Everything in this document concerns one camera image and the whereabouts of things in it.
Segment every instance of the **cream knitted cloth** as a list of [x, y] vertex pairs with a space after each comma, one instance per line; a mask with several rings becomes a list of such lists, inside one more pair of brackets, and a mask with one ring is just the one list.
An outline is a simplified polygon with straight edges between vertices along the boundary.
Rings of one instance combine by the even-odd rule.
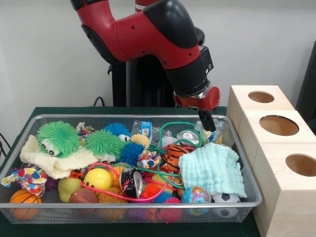
[[39, 166], [48, 176], [53, 179], [69, 177], [72, 170], [85, 168], [98, 159], [93, 153], [80, 147], [76, 153], [67, 158], [56, 158], [49, 154], [40, 152], [36, 137], [29, 136], [29, 139], [21, 149], [20, 159], [24, 163]]
[[230, 147], [209, 143], [179, 159], [185, 189], [199, 186], [215, 194], [236, 194], [246, 198], [239, 159]]

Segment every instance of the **basketball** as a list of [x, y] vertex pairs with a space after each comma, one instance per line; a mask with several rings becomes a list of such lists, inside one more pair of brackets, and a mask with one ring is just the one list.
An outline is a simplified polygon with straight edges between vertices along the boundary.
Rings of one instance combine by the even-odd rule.
[[[25, 189], [15, 192], [10, 198], [10, 203], [41, 203], [41, 198], [37, 197]], [[37, 208], [11, 208], [12, 215], [19, 220], [31, 220], [38, 213]]]

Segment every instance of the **circular hole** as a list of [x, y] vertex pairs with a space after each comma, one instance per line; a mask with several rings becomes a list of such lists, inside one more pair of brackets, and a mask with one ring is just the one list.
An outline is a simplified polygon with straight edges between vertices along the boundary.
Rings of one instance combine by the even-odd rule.
[[295, 122], [278, 115], [269, 115], [261, 118], [260, 125], [266, 131], [280, 136], [292, 136], [300, 130]]
[[259, 103], [271, 103], [275, 100], [273, 95], [263, 91], [253, 91], [248, 94], [249, 98]]
[[290, 155], [285, 160], [287, 166], [295, 173], [314, 177], [316, 176], [316, 161], [305, 155]]

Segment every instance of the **light blue towel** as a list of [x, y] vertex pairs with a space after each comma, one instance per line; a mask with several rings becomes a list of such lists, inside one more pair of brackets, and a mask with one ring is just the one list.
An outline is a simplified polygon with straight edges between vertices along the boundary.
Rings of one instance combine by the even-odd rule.
[[239, 159], [230, 147], [209, 143], [180, 157], [179, 167], [185, 189], [199, 186], [215, 194], [236, 194], [246, 198]]

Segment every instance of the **tiger plush toy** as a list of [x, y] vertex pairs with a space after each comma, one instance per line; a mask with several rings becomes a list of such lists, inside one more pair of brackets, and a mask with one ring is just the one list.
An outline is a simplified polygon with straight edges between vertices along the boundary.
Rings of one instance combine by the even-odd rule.
[[163, 168], [169, 171], [180, 173], [179, 158], [187, 153], [190, 152], [181, 146], [173, 144], [168, 145], [167, 154], [163, 156], [163, 160], [166, 162]]

